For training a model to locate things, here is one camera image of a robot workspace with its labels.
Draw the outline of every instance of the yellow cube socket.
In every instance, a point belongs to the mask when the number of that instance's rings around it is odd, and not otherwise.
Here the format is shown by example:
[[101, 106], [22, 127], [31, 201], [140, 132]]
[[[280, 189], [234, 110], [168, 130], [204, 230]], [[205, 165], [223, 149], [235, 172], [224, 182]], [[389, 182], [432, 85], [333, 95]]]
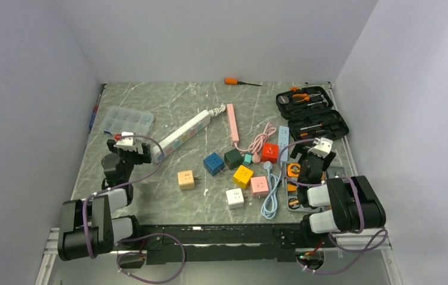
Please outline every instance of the yellow cube socket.
[[196, 187], [192, 170], [180, 171], [178, 173], [178, 185], [180, 190], [188, 190]]
[[250, 183], [250, 179], [252, 178], [253, 171], [240, 165], [238, 170], [233, 176], [234, 184], [238, 185], [241, 189], [245, 189]]

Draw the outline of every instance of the orange cube socket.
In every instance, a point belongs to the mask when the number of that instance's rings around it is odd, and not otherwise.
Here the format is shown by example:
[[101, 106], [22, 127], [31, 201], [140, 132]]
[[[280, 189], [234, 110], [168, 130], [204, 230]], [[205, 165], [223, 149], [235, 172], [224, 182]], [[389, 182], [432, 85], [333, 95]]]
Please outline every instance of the orange cube socket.
[[277, 144], [270, 144], [266, 142], [264, 144], [264, 148], [262, 149], [262, 156], [260, 157], [260, 160], [262, 162], [271, 162], [276, 163], [278, 160], [278, 152], [279, 147]]

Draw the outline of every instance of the pink cube socket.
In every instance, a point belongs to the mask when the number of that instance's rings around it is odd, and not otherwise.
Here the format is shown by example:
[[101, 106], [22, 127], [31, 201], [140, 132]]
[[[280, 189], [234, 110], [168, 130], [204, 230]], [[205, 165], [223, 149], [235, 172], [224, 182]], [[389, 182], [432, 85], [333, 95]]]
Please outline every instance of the pink cube socket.
[[263, 198], [269, 194], [268, 179], [266, 176], [252, 177], [250, 179], [252, 198]]

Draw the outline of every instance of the orange pliers handle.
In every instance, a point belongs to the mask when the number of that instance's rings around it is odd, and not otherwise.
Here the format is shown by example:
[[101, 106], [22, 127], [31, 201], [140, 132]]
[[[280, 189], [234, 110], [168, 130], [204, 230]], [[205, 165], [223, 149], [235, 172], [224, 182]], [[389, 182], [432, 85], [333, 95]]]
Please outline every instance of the orange pliers handle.
[[292, 96], [292, 98], [294, 99], [294, 102], [296, 103], [301, 103], [301, 102], [308, 102], [310, 97], [308, 94], [304, 93], [304, 94], [294, 94]]

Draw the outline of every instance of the light blue cable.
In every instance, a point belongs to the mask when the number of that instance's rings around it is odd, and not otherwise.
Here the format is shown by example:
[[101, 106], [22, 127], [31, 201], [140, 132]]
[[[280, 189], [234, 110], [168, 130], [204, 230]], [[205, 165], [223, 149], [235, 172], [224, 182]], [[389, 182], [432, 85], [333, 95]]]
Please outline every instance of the light blue cable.
[[[268, 171], [269, 194], [265, 198], [264, 203], [262, 204], [262, 208], [260, 208], [260, 213], [264, 216], [264, 218], [270, 220], [276, 216], [276, 211], [278, 209], [278, 199], [276, 198], [276, 192], [281, 180], [279, 179], [279, 176], [271, 173], [271, 162], [264, 162], [264, 169]], [[269, 203], [271, 203], [271, 210], [268, 210]]]

